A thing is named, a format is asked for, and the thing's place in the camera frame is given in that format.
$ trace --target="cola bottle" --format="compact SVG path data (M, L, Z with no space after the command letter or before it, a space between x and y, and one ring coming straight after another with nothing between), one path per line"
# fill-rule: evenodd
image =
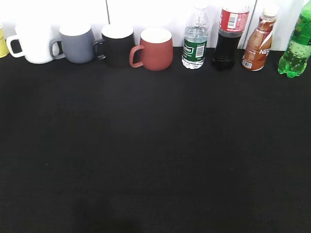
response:
M245 29L249 15L249 1L228 0L220 16L217 46L212 58L212 65L218 69L232 68L240 38Z

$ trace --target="red label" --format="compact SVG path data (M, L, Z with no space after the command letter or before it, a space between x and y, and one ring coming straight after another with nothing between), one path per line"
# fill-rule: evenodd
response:
M222 10L220 28L225 32L243 32L247 23L248 13L232 13Z

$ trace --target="green soda bottle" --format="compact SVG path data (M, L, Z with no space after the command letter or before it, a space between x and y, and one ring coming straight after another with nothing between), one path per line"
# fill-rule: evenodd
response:
M303 7L287 50L278 63L278 72L293 78L301 75L311 55L311 0Z

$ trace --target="terracotta mug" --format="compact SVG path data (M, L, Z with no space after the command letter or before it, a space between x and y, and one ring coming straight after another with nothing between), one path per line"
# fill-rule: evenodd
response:
M133 62L136 51L141 50L137 63ZM148 28L140 34L140 45L130 52L133 68L144 66L148 70L159 71L168 68L173 61L172 34L163 28Z

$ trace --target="green label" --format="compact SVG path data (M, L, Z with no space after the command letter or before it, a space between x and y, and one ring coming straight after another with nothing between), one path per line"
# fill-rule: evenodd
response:
M184 40L183 57L190 62L200 62L204 60L207 41L194 43Z
M301 45L311 45L311 22L303 15L300 15L296 23L293 39Z

